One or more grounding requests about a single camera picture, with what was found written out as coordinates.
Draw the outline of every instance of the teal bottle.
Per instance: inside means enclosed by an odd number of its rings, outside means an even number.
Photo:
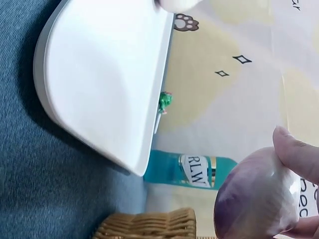
[[[149,183],[218,190],[236,165],[230,158],[151,150],[144,180]]]

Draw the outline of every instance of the fingernail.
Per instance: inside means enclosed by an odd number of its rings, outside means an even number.
[[[279,133],[280,133],[281,135],[283,135],[283,136],[291,135],[290,132],[289,132],[286,128],[282,127],[282,126],[279,126],[279,125],[276,126],[276,130],[278,130]]]

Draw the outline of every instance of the white tray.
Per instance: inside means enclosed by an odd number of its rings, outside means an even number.
[[[49,117],[143,176],[153,138],[173,14],[153,0],[62,0],[35,50]]]

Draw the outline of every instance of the blue carpet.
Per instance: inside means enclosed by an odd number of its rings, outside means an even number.
[[[0,238],[86,239],[145,207],[141,178],[67,134],[35,92],[37,38],[59,0],[0,0]]]

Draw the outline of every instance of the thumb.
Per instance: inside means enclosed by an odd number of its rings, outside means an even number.
[[[277,156],[286,167],[304,179],[318,185],[318,147],[296,140],[288,130],[281,126],[275,128],[273,142]]]

